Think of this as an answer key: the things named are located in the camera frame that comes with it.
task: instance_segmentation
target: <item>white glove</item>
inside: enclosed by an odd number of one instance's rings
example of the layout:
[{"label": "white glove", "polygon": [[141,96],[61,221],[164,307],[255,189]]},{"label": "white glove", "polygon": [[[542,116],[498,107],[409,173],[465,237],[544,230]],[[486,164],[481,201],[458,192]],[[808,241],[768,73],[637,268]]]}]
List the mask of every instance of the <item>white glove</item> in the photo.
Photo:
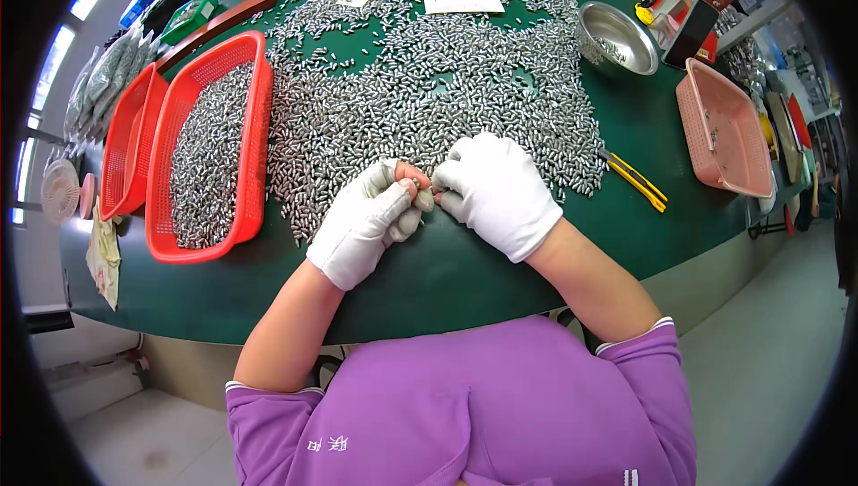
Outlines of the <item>white glove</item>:
[{"label": "white glove", "polygon": [[[420,193],[413,178],[424,188]],[[375,270],[387,246],[411,236],[421,213],[433,209],[428,184],[396,159],[372,164],[336,195],[307,258],[338,288],[351,290]]]},{"label": "white glove", "polygon": [[509,137],[481,132],[457,141],[435,169],[435,202],[519,263],[563,216],[533,159]]}]

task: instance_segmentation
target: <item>blue container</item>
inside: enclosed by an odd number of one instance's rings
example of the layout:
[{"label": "blue container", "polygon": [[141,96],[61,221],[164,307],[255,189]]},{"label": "blue container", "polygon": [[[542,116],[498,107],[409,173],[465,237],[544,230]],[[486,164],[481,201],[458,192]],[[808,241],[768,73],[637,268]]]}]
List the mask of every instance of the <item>blue container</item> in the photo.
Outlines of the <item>blue container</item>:
[{"label": "blue container", "polygon": [[122,18],[119,19],[119,25],[123,28],[128,28],[135,20],[148,8],[155,0],[132,0],[125,9]]}]

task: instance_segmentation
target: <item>person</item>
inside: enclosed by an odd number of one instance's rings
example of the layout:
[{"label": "person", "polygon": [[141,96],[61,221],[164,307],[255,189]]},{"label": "person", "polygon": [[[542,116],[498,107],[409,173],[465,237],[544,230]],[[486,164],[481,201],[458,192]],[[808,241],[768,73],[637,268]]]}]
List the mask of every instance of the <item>person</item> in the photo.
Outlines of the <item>person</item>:
[{"label": "person", "polygon": [[429,186],[386,161],[345,186],[247,339],[227,384],[240,483],[694,484],[673,321],[563,219],[530,156],[489,132],[453,146],[433,201],[541,273],[604,344],[592,355],[532,316],[365,343],[326,393],[302,389],[343,295],[431,209],[413,179]]}]

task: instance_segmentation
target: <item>stainless steel bowl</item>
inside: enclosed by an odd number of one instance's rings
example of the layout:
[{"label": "stainless steel bowl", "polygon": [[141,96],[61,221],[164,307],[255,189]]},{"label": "stainless steel bowl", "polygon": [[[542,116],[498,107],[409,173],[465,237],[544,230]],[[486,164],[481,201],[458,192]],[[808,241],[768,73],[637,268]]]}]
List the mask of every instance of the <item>stainless steel bowl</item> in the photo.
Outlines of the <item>stainless steel bowl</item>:
[{"label": "stainless steel bowl", "polygon": [[602,2],[582,5],[575,37],[581,55],[609,76],[627,74],[626,71],[649,76],[658,69],[658,54],[649,35],[626,13],[611,5]]}]

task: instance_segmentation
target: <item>purple shirt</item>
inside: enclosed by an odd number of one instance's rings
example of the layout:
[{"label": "purple shirt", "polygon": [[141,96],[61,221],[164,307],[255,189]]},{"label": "purple shirt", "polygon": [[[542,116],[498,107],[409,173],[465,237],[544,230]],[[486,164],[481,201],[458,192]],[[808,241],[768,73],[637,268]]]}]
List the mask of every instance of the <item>purple shirt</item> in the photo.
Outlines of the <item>purple shirt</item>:
[{"label": "purple shirt", "polygon": [[241,484],[694,484],[673,321],[597,356],[542,316],[360,345],[327,393],[227,384]]}]

